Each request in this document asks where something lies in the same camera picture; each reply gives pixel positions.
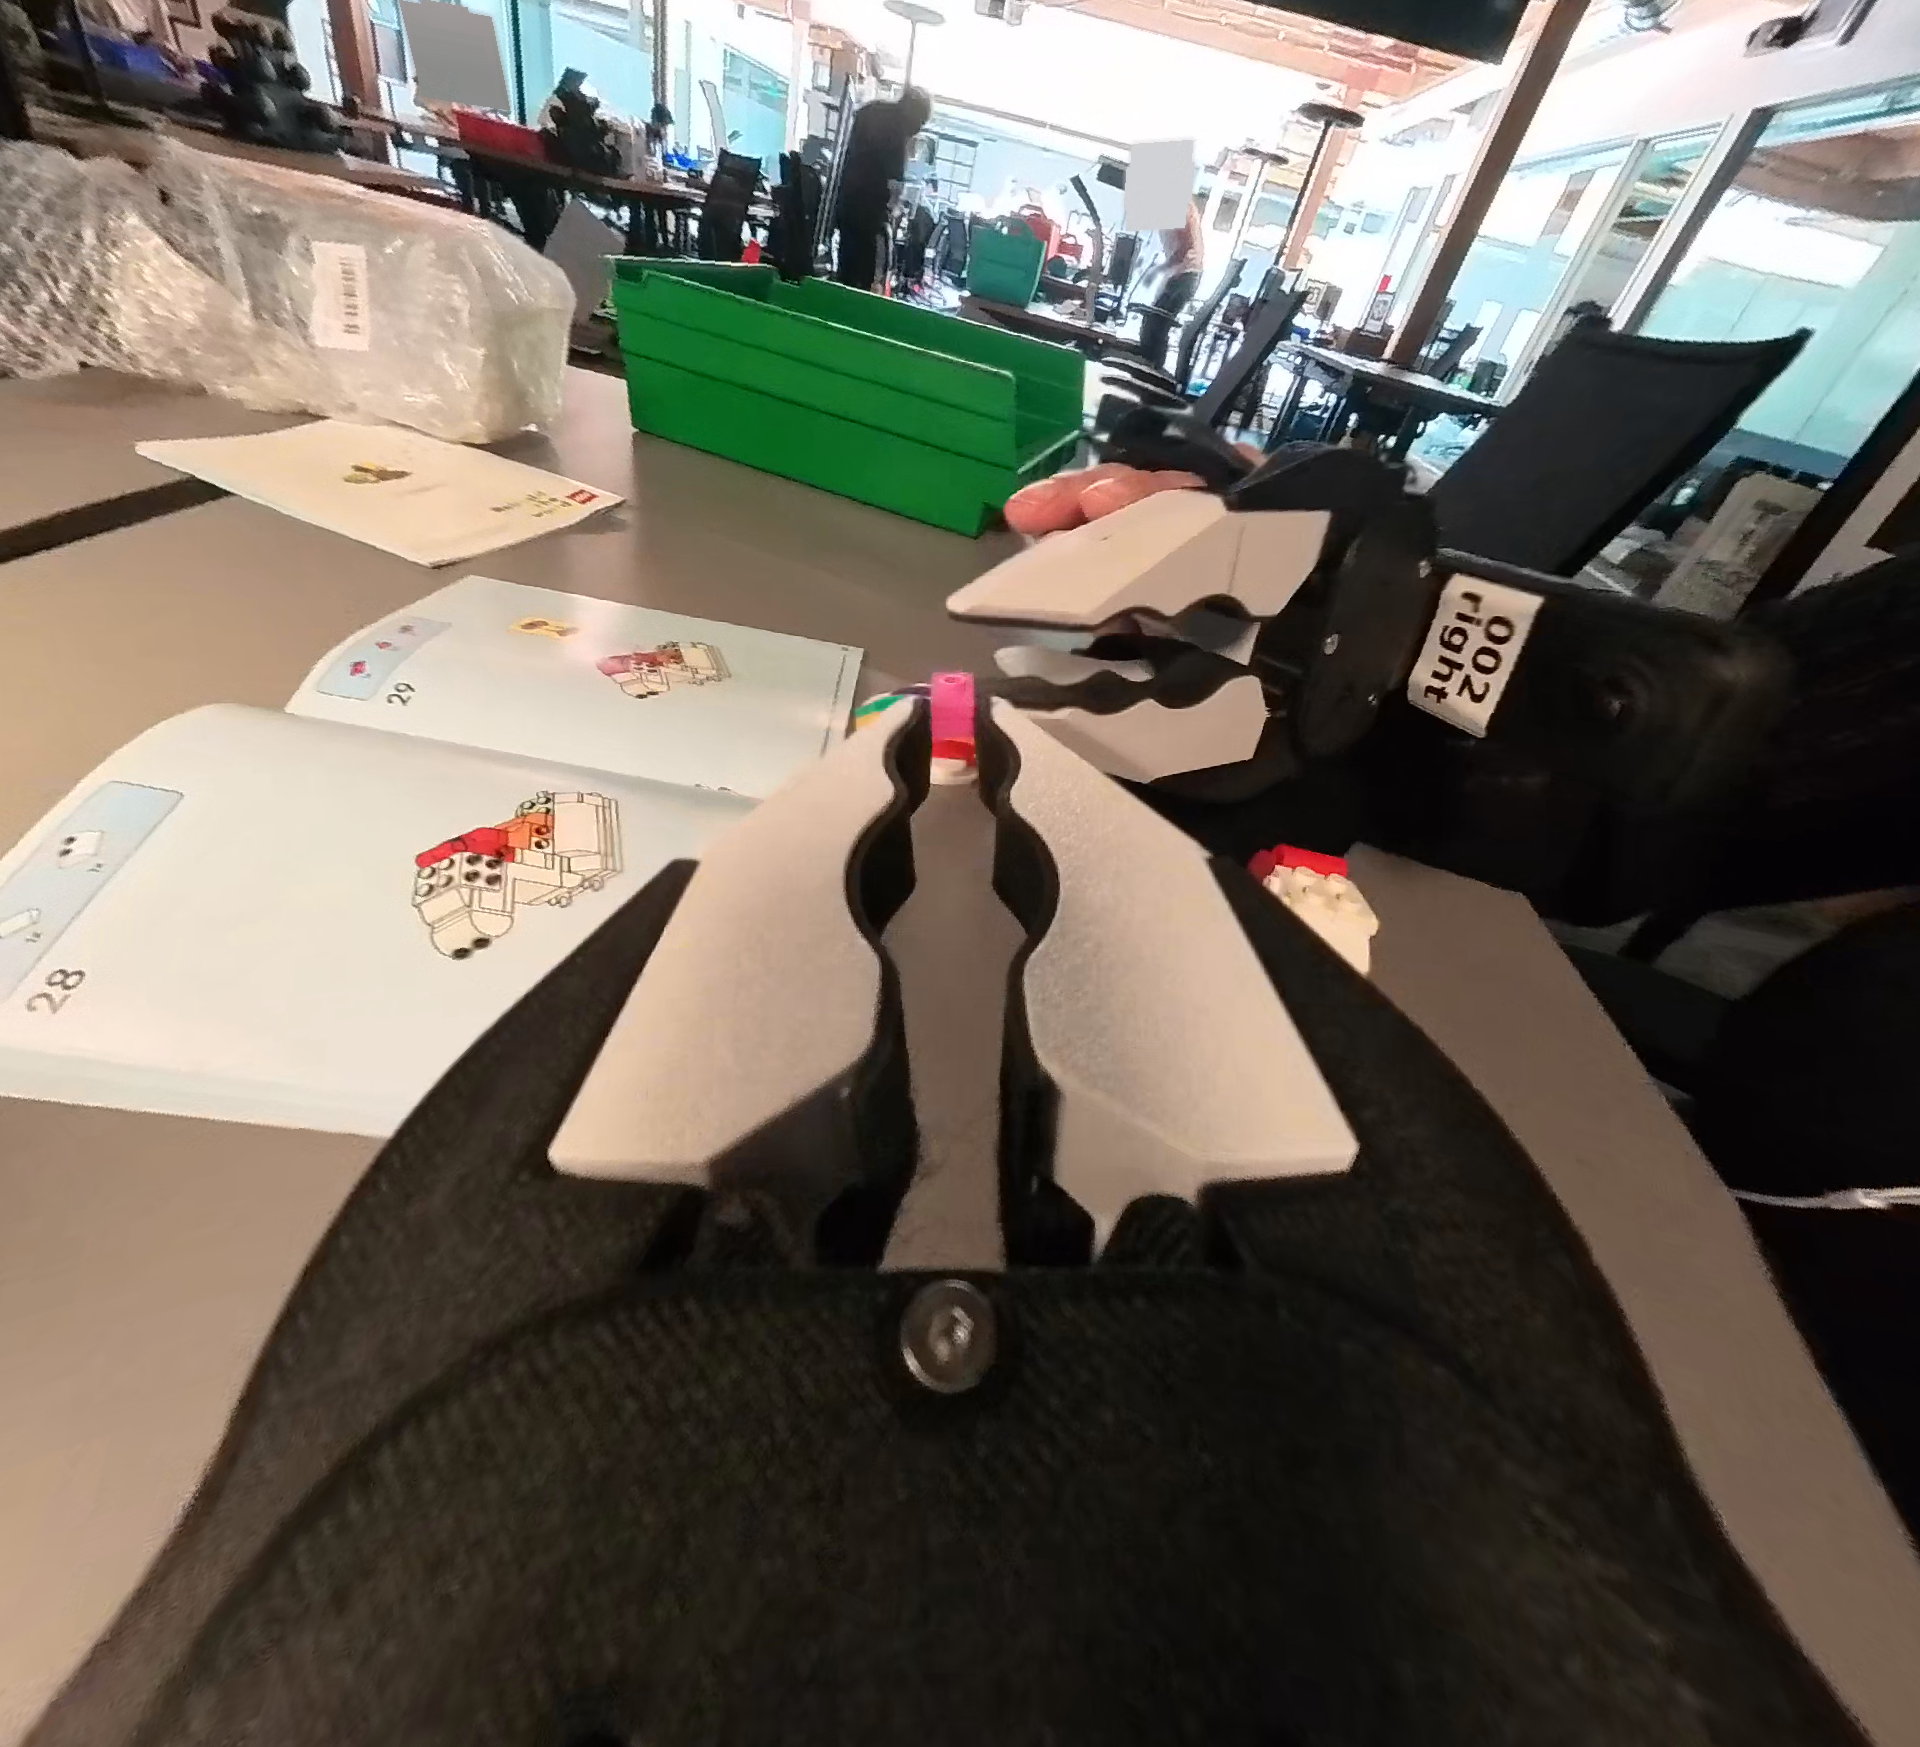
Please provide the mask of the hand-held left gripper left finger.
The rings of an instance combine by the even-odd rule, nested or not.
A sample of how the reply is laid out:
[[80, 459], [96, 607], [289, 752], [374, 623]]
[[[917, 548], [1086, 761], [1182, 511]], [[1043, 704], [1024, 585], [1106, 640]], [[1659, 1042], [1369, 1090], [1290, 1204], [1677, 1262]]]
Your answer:
[[802, 1256], [876, 1265], [920, 1156], [884, 943], [915, 889], [917, 805], [903, 696], [713, 840], [549, 1164], [758, 1199]]

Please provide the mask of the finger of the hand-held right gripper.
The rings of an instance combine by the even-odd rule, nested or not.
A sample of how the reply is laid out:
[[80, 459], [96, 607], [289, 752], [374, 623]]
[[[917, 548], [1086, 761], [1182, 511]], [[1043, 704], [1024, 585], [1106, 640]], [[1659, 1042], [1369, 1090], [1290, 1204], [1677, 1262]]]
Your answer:
[[1310, 581], [1329, 511], [1244, 511], [1204, 489], [1160, 489], [1119, 511], [1024, 543], [948, 595], [965, 624], [1096, 629], [1144, 616], [1211, 611], [1265, 623]]
[[1181, 638], [1092, 638], [993, 654], [998, 699], [1092, 770], [1162, 791], [1272, 786], [1265, 685]]

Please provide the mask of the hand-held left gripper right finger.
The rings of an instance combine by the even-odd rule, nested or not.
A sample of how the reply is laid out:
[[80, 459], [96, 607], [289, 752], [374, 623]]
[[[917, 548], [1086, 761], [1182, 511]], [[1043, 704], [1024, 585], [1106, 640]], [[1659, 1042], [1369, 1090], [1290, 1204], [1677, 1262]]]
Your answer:
[[1341, 1177], [1357, 1135], [1264, 945], [1329, 950], [1239, 867], [993, 701], [991, 889], [1021, 927], [998, 1054], [1012, 1254], [1099, 1254], [1145, 1200]]

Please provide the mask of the person's right hand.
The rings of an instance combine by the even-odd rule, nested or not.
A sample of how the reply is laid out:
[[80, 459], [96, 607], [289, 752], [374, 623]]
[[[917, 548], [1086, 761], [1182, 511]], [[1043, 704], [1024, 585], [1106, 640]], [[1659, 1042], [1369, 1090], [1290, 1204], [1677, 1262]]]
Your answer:
[[1166, 489], [1209, 489], [1185, 470], [1092, 462], [1021, 486], [1004, 503], [1004, 524], [1024, 538], [1085, 527]]

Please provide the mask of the black office chair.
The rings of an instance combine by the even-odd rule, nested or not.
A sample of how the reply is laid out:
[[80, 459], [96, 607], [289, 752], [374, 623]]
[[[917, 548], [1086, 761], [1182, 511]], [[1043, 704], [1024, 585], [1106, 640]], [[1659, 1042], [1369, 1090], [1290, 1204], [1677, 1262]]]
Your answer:
[[1680, 342], [1575, 323], [1428, 489], [1440, 552], [1579, 576], [1810, 339]]

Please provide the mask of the green background crate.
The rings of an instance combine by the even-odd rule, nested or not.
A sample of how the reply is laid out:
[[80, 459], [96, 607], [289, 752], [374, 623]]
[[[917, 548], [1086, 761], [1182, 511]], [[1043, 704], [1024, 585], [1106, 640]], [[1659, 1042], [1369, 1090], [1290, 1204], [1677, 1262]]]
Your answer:
[[1052, 224], [1043, 210], [975, 217], [965, 261], [965, 291], [987, 301], [1029, 308], [1052, 257]]

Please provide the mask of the green plastic bin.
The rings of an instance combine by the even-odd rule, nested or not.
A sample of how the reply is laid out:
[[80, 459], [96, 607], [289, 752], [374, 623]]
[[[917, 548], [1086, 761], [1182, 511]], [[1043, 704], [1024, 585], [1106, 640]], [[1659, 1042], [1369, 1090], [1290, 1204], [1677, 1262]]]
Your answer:
[[1069, 348], [772, 268], [609, 260], [634, 429], [979, 536], [1073, 462], [1086, 364]]

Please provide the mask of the pale blue instruction booklet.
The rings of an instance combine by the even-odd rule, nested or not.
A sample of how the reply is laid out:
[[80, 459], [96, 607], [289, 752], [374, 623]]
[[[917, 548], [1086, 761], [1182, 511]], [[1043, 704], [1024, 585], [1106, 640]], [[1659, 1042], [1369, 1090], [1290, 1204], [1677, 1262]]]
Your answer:
[[843, 739], [861, 663], [462, 578], [283, 709], [153, 726], [4, 857], [4, 1097], [390, 1136], [658, 870]]

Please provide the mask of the white instruction booklet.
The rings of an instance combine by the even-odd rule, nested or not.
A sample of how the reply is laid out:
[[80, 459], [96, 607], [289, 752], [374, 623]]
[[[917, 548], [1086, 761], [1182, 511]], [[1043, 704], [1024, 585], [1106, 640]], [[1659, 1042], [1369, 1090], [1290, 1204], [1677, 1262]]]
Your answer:
[[137, 454], [425, 569], [495, 557], [623, 503], [479, 446], [342, 418], [230, 438], [148, 438]]

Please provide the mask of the person's body black clothing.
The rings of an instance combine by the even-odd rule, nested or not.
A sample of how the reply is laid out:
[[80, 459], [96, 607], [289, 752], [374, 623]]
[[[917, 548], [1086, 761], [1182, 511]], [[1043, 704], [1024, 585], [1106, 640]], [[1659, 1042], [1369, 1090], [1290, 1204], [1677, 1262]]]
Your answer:
[[1914, 903], [1733, 1003], [1683, 1104], [1575, 983], [1523, 1147], [1790, 1639], [1868, 1743], [1914, 1743]]

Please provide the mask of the black desk device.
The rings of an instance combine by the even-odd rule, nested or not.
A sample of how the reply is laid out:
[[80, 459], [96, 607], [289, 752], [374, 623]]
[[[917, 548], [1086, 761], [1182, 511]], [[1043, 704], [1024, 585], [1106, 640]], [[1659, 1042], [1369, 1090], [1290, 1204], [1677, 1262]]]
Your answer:
[[289, 27], [294, 0], [228, 0], [207, 16], [205, 102], [249, 146], [339, 152], [342, 123], [316, 97]]
[[600, 97], [579, 69], [562, 69], [545, 95], [538, 140], [544, 157], [552, 166], [614, 179], [627, 171], [619, 135], [603, 118]]

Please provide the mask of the clear plastic bag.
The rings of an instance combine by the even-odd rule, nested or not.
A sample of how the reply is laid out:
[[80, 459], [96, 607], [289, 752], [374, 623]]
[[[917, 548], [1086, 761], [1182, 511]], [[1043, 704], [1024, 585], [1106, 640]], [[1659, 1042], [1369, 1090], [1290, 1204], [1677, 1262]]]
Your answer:
[[3, 373], [454, 444], [562, 413], [572, 287], [495, 224], [161, 143], [3, 150]]

